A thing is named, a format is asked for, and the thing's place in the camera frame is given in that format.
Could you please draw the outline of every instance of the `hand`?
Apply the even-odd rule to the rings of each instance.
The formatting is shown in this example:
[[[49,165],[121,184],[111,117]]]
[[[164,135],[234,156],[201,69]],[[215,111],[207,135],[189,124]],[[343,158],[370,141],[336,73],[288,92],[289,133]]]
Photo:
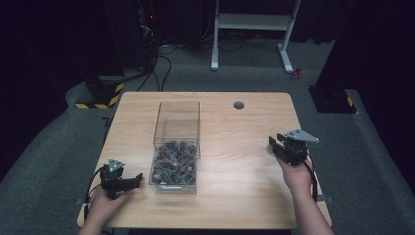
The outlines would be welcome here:
[[[107,197],[106,190],[97,187],[92,196],[88,217],[78,234],[100,234],[104,225],[128,201],[132,194],[132,191],[126,191],[117,199],[111,200]]]
[[[126,191],[117,199],[107,197],[107,191],[101,187],[95,189],[89,208],[88,219],[91,218],[97,225],[104,226],[118,211],[118,209],[131,197],[132,191]]]
[[[275,156],[275,158],[283,169],[284,181],[290,188],[291,193],[293,195],[310,195],[311,177],[305,165],[303,163],[289,165],[278,156]],[[309,160],[305,162],[312,167]]]

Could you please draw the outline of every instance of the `electronic equipment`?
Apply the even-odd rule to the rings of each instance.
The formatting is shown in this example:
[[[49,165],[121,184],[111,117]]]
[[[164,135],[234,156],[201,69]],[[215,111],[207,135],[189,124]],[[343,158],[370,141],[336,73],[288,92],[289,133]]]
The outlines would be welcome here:
[[[269,136],[269,145],[272,146],[272,152],[277,158],[280,158],[288,165],[296,166],[303,163],[310,173],[312,183],[312,198],[317,202],[317,178],[314,174],[314,166],[312,169],[306,162],[308,154],[306,142],[318,143],[319,139],[308,134],[307,132],[296,129],[287,133],[277,133],[277,139],[283,145],[277,144],[277,141]]]
[[[84,200],[84,220],[86,220],[89,212],[89,204],[91,199],[90,194],[95,189],[94,188],[90,191],[91,184],[98,173],[100,173],[101,184],[96,187],[101,186],[102,189],[107,190],[107,196],[111,199],[116,198],[117,192],[133,190],[140,187],[140,182],[143,179],[143,173],[139,173],[135,178],[122,179],[121,176],[124,171],[123,166],[125,166],[125,163],[110,158],[108,164],[104,164],[104,166],[97,169],[92,175]]]
[[[111,199],[115,199],[117,192],[139,188],[140,181],[143,179],[143,173],[138,174],[135,178],[122,179],[123,166],[125,163],[109,159],[109,163],[104,164],[100,172],[101,187],[108,191],[108,197]]]

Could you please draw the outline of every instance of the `gray carpet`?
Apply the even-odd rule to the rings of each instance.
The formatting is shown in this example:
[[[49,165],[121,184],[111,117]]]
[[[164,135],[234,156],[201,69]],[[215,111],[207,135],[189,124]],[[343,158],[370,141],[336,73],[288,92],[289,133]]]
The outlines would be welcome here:
[[[234,44],[222,43],[227,49]],[[166,54],[172,62],[164,91],[287,92],[301,127],[320,139],[310,144],[321,187],[337,234],[415,234],[415,199],[392,162],[356,91],[348,90],[358,114],[316,112],[307,86],[314,85],[332,44],[290,43],[294,67],[303,78],[291,80],[275,44],[246,45],[219,52],[219,70],[211,71],[210,50],[179,47]],[[163,48],[162,53],[172,47]],[[156,72],[162,79],[166,60]],[[135,91],[144,78],[128,81],[122,92]],[[75,234],[80,205],[100,156],[109,110],[78,110],[84,85],[68,92],[69,108],[45,127],[26,148],[0,185],[1,234]],[[156,91],[151,76],[141,91]],[[115,234],[126,234],[117,229]]]

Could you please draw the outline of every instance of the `yellow warning stripe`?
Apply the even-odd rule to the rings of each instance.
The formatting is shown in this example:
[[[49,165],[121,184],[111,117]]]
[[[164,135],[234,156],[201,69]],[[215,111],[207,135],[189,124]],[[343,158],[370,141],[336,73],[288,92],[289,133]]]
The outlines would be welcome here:
[[[77,108],[79,109],[89,109],[85,104],[75,104]]]
[[[347,102],[351,107],[353,106],[353,101],[351,100],[350,97],[347,97]]]
[[[116,103],[116,101],[118,100],[118,97],[119,97],[119,96],[115,96],[115,97],[113,97],[113,99],[111,99],[111,101],[110,101],[110,103],[108,104],[108,106],[112,106],[113,104],[115,104],[115,103]]]
[[[120,89],[122,89],[122,87],[124,86],[124,83],[120,84],[116,89],[115,92],[118,92]]]
[[[108,108],[108,106],[103,105],[103,104],[94,104],[94,106],[97,107],[100,110],[104,110],[104,109],[107,109]]]
[[[84,109],[84,110],[87,110],[87,109],[104,110],[104,109],[111,108],[116,103],[116,101],[118,101],[119,93],[120,93],[123,85],[124,85],[124,83],[122,83],[122,84],[120,84],[116,87],[115,94],[114,94],[115,96],[113,97],[113,99],[110,100],[108,105],[106,105],[106,104],[94,104],[94,103],[76,103],[75,105],[76,105],[77,108]]]

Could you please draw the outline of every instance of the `black and yellow tape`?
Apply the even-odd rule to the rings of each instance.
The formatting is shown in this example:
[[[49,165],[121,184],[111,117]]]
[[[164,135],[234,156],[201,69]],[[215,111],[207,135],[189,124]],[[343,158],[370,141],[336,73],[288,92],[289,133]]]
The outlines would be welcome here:
[[[119,99],[119,94],[121,93],[121,89],[124,83],[119,84],[114,93],[108,95],[108,102],[105,103],[75,103],[76,107],[79,109],[109,109],[112,108]]]

